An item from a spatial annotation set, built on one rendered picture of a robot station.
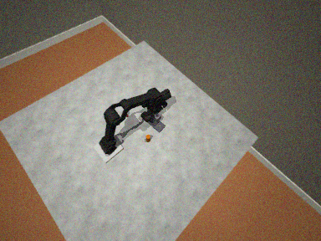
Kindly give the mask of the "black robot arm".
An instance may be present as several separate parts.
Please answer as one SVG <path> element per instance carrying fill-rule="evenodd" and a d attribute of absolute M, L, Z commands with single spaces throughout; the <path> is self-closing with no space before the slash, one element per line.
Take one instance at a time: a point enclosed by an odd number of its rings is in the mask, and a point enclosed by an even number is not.
<path fill-rule="evenodd" d="M 143 108 L 147 107 L 149 110 L 150 106 L 152 108 L 158 108 L 160 102 L 164 102 L 171 98 L 170 91 L 163 90 L 162 92 L 158 91 L 157 88 L 152 88 L 143 95 L 138 95 L 129 99 L 123 99 L 117 104 L 111 105 L 105 112 L 104 118 L 106 121 L 105 135 L 102 137 L 99 142 L 105 154 L 110 154 L 116 149 L 117 140 L 114 138 L 116 126 L 118 126 L 127 116 L 127 113 L 137 107 L 142 106 Z M 124 109 L 121 117 L 115 110 L 116 107 L 122 106 Z"/>

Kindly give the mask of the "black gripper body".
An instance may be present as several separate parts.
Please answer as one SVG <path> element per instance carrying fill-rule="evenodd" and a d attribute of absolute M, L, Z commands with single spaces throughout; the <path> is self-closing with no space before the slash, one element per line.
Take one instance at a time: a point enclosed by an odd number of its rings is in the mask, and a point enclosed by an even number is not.
<path fill-rule="evenodd" d="M 145 111 L 145 112 L 143 112 L 140 116 L 141 116 L 146 122 L 148 122 L 148 121 L 151 120 L 151 117 L 153 116 L 153 114 L 157 113 L 157 112 L 161 109 L 162 106 L 163 106 L 163 108 L 165 108 L 165 107 L 167 106 L 167 102 L 166 102 L 166 101 L 160 102 L 160 105 L 159 105 L 158 108 L 152 108 L 152 107 L 150 106 L 149 112 L 147 113 L 147 112 Z"/>

